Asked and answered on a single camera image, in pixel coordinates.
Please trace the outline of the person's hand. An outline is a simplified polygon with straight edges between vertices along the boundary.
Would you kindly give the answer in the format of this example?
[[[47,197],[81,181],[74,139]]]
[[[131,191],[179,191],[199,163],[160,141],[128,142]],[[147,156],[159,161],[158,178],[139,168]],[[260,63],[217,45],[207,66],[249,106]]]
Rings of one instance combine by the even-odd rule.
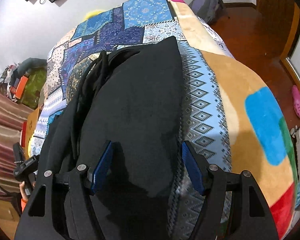
[[[26,193],[26,189],[28,188],[26,181],[23,181],[19,184],[20,193],[22,199],[27,202],[29,200],[29,195]]]

